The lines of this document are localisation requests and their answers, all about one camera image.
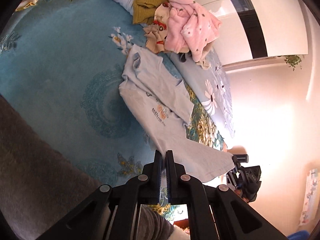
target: blue object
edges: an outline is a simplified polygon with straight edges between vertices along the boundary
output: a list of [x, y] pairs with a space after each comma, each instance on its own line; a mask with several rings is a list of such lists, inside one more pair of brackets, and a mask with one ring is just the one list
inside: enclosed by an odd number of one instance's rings
[[309, 238], [310, 234], [306, 230], [298, 231], [292, 235], [288, 236], [289, 240], [307, 240]]

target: pile of clothes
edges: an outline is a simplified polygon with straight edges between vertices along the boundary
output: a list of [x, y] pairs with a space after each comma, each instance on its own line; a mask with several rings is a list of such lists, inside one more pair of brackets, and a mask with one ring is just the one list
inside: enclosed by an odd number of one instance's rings
[[194, 0], [134, 0], [133, 23], [148, 24], [146, 47], [152, 52], [189, 52], [203, 68], [221, 25]]

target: bed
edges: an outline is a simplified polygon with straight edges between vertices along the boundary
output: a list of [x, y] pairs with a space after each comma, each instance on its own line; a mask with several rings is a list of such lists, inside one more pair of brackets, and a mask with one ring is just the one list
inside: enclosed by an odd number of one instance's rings
[[[131, 24], [131, 5], [23, 0], [0, 35], [0, 93], [73, 165], [111, 186], [140, 174], [154, 157], [148, 135], [118, 91], [131, 46], [146, 43], [142, 26]], [[181, 77], [174, 60], [161, 56], [167, 70]], [[186, 87], [195, 105], [187, 138], [222, 150], [218, 128]]]

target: pink pajamas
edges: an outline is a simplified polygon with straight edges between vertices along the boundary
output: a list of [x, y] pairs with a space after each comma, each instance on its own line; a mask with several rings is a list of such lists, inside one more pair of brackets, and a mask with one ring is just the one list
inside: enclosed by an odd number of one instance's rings
[[193, 60], [198, 62], [203, 48], [218, 38], [221, 22], [194, 0], [168, 1], [172, 9], [164, 48], [178, 53], [189, 47]]

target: person's leg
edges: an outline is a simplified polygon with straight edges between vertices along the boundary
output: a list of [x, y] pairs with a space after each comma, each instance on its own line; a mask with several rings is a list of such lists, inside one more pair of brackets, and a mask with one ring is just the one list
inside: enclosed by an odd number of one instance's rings
[[0, 210], [19, 238], [37, 238], [100, 185], [42, 141], [0, 95]]

